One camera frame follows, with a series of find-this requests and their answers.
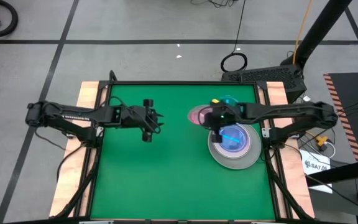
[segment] white cable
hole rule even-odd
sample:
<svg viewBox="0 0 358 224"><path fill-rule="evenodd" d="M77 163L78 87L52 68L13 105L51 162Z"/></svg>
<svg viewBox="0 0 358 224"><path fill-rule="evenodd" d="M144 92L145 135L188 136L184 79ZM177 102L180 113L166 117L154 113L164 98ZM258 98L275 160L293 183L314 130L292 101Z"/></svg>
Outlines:
<svg viewBox="0 0 358 224"><path fill-rule="evenodd" d="M301 142L303 142L304 144L306 144L307 146L309 146L310 148L312 148L312 150L314 150L315 152L317 152L317 154L324 156L322 153L320 153L320 152L319 152L316 148L314 148L312 145L306 143L305 140L303 140L303 139L300 139L300 140L301 140Z"/></svg>
<svg viewBox="0 0 358 224"><path fill-rule="evenodd" d="M334 149L333 154L332 154L331 156L329 156L328 158L332 158L332 157L334 157L334 156L335 156L335 152L336 152L334 144L333 144L333 143L331 143L331 142L327 142L327 141L326 141L326 142L324 142L324 144L328 144L328 145L330 145L330 146Z"/></svg>
<svg viewBox="0 0 358 224"><path fill-rule="evenodd" d="M312 145L310 145L310 144L306 144L307 146L309 146L310 148L312 148L312 150L314 150L315 152L317 152L317 154L319 154L319 155L322 155L322 156L325 156L325 157L328 157L328 158L332 158L332 157L334 157L335 156L335 152L336 152L336 150L335 150L335 146L334 146L334 144L333 143L331 143L331 142L324 142L324 144L329 144L332 148L333 148L333 150L334 150L334 152L333 152L333 154L332 155L330 155L330 156L326 156L326 155L323 155L321 152L319 152L315 147L313 147Z"/></svg>

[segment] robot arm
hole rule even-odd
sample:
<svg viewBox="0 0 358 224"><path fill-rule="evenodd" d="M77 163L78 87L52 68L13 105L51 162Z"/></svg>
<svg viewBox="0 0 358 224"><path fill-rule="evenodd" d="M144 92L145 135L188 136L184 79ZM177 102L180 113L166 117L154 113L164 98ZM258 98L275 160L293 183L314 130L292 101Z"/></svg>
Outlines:
<svg viewBox="0 0 358 224"><path fill-rule="evenodd" d="M97 126L106 128L140 128L142 140L151 142L152 134L160 132L162 123L158 123L158 114L152 100L144 100L143 106L126 106L123 102L117 106L104 106L89 109L60 105L47 101L30 103L25 122L32 127L51 127L67 134L72 134L87 146L95 147L96 128L83 128L66 119L94 121Z"/></svg>
<svg viewBox="0 0 358 224"><path fill-rule="evenodd" d="M214 132L213 142L222 142L219 130L223 126L236 123L255 124L272 118L296 118L291 125L284 128L270 128L268 133L263 134L269 146L281 148L289 137L302 134L311 128L331 128L335 126L338 119L334 108L323 102L277 106L237 103L231 106L223 101L213 101L209 107L212 108L212 112L205 114L201 125Z"/></svg>

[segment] wooden board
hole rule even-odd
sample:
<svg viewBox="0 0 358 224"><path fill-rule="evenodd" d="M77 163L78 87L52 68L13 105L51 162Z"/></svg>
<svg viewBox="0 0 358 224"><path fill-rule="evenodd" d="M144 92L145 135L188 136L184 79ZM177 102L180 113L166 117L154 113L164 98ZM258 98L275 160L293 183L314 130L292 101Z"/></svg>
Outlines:
<svg viewBox="0 0 358 224"><path fill-rule="evenodd" d="M99 82L83 82L81 85L80 95L78 96L77 106L85 108L94 108L96 95L98 93ZM89 121L73 121L73 123L82 127L90 126ZM67 141L65 156L80 146L77 138ZM85 147L66 160L60 169L59 180L57 182L55 196L53 198L50 216L56 215L70 201L76 192L80 183L82 166L85 158Z"/></svg>
<svg viewBox="0 0 358 224"><path fill-rule="evenodd" d="M83 82L81 85L80 95L78 97L77 106L94 108L96 101L96 95L98 92L98 83L99 82ZM283 83L281 82L268 82L268 96L271 105L280 105L287 104L287 96L285 94ZM264 103L263 92L259 91L260 101ZM74 123L81 126L89 126L89 122L85 121L74 121ZM276 127L283 127L292 123L290 118L275 119L274 124ZM289 139L287 144L298 148L297 142L294 139ZM80 143L77 139L71 139L67 142L67 148L65 156L70 153L72 150L76 149ZM52 207L50 215L56 215L60 212L67 202L71 199L72 195L78 188L80 181L80 175L83 165L83 160L85 157L85 149L81 149L71 158L69 158L66 163L62 166L60 172L60 178L57 184L55 196L53 198ZM293 195L295 200L301 205L305 212L314 216L313 207L311 205L310 195L308 186L306 183L305 176L303 174L302 161L300 159L299 153L290 147L281 149L281 157L283 163L283 170L285 174L285 180L287 182L287 188L290 193ZM278 206L280 209L280 214L285 217L285 207L283 203L283 196L278 188L276 188L278 196ZM88 203L88 194L89 189L84 193L82 199L82 206L80 210L80 215L85 214L86 204Z"/></svg>
<svg viewBox="0 0 358 224"><path fill-rule="evenodd" d="M287 96L285 94L284 85L282 82L267 82L267 92L271 105L288 104ZM282 128L292 124L291 118L279 118L273 120L275 127ZM287 145L298 149L298 143L295 139L289 139ZM291 147L285 147L280 150L285 181L287 189L303 208L303 210L314 217L313 206L311 204L309 188L306 183L306 178L303 172L302 160L299 152Z"/></svg>
<svg viewBox="0 0 358 224"><path fill-rule="evenodd" d="M262 105L266 105L265 102L265 95L262 89L258 90L259 93L259 101L260 104ZM269 121L266 119L264 120L264 126L266 128L270 127ZM273 168L276 172L278 172L277 170L277 163L276 163L276 157L274 156L274 151L273 150L269 150L269 154L272 157L272 165ZM277 197L277 203L278 203L278 211L280 212L280 217L281 218L286 218L287 217L287 213L285 212L285 204L284 204L284 197L282 192L280 191L280 189L278 188L277 184L274 184L275 186L275 190L276 190L276 197Z"/></svg>

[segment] green table surface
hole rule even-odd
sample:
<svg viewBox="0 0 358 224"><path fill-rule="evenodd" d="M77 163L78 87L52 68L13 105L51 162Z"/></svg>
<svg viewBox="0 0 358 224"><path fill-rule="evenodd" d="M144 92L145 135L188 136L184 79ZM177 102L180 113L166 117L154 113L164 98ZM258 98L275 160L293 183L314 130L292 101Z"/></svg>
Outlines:
<svg viewBox="0 0 358 224"><path fill-rule="evenodd" d="M187 118L224 95L254 103L253 86L116 85L111 95L127 105L153 99L165 124L151 143L139 129L105 130L91 218L274 219L263 161L243 170L219 165L207 147L208 130ZM260 135L259 124L253 127Z"/></svg>

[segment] white sticker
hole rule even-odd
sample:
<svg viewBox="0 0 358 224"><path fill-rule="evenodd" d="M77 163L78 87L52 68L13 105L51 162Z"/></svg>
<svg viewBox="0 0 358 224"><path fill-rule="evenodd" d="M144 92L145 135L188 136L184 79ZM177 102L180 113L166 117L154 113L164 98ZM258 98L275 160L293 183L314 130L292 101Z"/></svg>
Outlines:
<svg viewBox="0 0 358 224"><path fill-rule="evenodd" d="M310 100L311 100L311 98L308 96L303 97L303 101L305 101L305 102L309 102Z"/></svg>
<svg viewBox="0 0 358 224"><path fill-rule="evenodd" d="M314 158L313 156L310 155L309 152L305 150L300 150L300 152L302 154L303 170L306 174L310 175L324 170L329 170L331 168L328 157L311 152L312 155L315 156ZM325 185L314 186L309 188L313 190L319 190L322 192L330 193L330 194L333 193L333 190L331 190L329 187Z"/></svg>

